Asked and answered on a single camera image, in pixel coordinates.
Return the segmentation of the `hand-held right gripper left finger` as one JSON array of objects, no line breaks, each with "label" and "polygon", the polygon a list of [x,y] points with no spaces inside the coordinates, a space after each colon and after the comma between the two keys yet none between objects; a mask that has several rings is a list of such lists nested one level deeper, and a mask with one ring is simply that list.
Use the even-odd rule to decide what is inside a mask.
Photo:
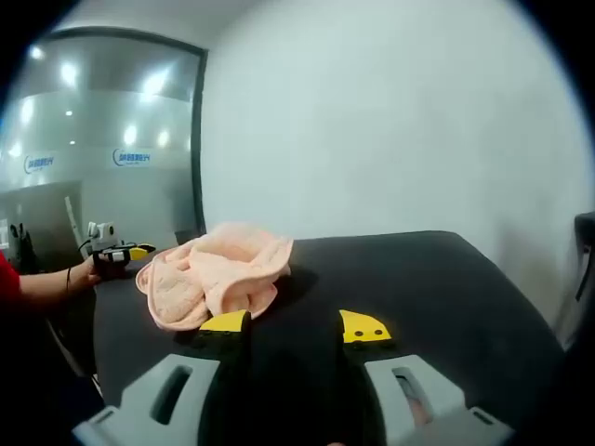
[{"label": "hand-held right gripper left finger", "polygon": [[204,322],[184,354],[169,354],[73,429],[81,445],[234,445],[241,441],[250,313]]}]

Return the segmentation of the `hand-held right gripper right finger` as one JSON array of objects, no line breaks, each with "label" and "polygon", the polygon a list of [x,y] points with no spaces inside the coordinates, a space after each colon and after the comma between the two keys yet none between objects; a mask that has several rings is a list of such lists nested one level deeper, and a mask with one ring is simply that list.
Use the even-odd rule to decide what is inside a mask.
[{"label": "hand-held right gripper right finger", "polygon": [[504,445],[512,428],[478,407],[380,320],[339,312],[337,401],[349,445]]}]

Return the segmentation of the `person's left hand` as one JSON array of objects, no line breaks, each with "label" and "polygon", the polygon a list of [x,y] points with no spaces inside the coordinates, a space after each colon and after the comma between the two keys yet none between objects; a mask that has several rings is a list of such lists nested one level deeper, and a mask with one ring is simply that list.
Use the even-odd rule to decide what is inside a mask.
[{"label": "person's left hand", "polygon": [[67,288],[69,291],[80,292],[99,283],[101,277],[92,256],[80,264],[68,269]]}]

